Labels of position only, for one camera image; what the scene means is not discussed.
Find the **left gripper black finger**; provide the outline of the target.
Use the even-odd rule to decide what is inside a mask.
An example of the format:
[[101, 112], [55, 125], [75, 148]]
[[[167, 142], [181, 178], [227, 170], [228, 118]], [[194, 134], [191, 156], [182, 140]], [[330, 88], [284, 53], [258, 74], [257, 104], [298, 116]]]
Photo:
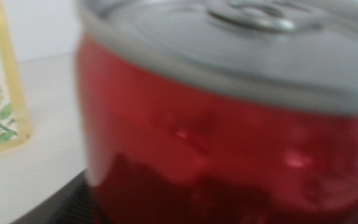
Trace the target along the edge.
[[12, 224], [92, 224], [93, 222], [85, 173], [80, 172], [60, 190]]

